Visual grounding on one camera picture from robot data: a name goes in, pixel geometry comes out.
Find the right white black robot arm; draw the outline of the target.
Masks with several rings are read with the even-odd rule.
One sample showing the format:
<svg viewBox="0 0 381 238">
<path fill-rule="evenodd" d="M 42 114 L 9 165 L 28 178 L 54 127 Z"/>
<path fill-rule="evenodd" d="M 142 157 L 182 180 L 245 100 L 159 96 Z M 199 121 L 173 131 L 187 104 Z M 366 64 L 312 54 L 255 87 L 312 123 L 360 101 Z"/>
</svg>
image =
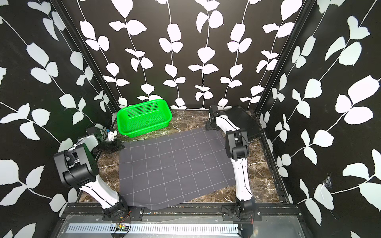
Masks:
<svg viewBox="0 0 381 238">
<path fill-rule="evenodd" d="M 250 188 L 248 172 L 249 140 L 247 131 L 235 125 L 216 105 L 210 106 L 207 130 L 222 130 L 225 133 L 225 151 L 230 158 L 236 183 L 236 208 L 239 219 L 255 212 L 256 201 Z"/>
</svg>

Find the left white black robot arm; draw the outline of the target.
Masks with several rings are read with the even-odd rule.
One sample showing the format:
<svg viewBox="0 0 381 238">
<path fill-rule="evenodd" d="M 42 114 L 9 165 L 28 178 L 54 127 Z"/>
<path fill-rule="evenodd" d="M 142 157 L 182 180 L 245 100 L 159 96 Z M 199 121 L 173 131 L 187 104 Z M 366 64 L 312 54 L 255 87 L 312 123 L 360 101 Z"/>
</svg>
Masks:
<svg viewBox="0 0 381 238">
<path fill-rule="evenodd" d="M 76 144 L 54 155 L 61 183 L 91 195 L 100 203 L 104 217 L 111 221 L 123 221 L 129 216 L 130 208 L 124 198 L 111 189 L 100 177 L 93 150 L 105 144 L 104 138 L 92 133 Z"/>
</svg>

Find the dark grey grid pillowcase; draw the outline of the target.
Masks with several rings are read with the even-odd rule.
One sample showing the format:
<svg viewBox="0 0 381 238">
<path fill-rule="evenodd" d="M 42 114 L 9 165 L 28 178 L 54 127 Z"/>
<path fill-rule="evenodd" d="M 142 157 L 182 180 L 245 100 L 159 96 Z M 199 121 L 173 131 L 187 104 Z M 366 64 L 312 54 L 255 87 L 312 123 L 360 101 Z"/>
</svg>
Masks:
<svg viewBox="0 0 381 238">
<path fill-rule="evenodd" d="M 120 151 L 120 195 L 151 210 L 235 185 L 225 139 L 204 128 L 133 142 Z"/>
</svg>

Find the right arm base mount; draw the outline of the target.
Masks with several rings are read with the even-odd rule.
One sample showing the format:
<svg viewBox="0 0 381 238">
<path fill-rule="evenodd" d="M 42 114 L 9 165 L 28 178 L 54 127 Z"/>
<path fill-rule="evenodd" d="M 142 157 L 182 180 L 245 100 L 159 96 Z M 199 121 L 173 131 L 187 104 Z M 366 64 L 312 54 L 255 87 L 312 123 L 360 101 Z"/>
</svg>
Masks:
<svg viewBox="0 0 381 238">
<path fill-rule="evenodd" d="M 223 221 L 236 223 L 253 223 L 262 221 L 262 215 L 257 207 L 240 209 L 236 204 L 222 205 L 220 211 Z"/>
</svg>

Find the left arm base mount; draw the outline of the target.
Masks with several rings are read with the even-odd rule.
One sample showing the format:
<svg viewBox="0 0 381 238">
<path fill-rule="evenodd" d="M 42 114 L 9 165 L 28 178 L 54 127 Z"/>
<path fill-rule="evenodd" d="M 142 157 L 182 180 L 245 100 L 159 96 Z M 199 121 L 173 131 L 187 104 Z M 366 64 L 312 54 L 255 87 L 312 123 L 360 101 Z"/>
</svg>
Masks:
<svg viewBox="0 0 381 238">
<path fill-rule="evenodd" d="M 110 215 L 104 214 L 103 221 L 124 222 L 124 221 L 141 221 L 144 213 L 144 207 L 129 206 L 127 209 L 118 209 Z"/>
</svg>

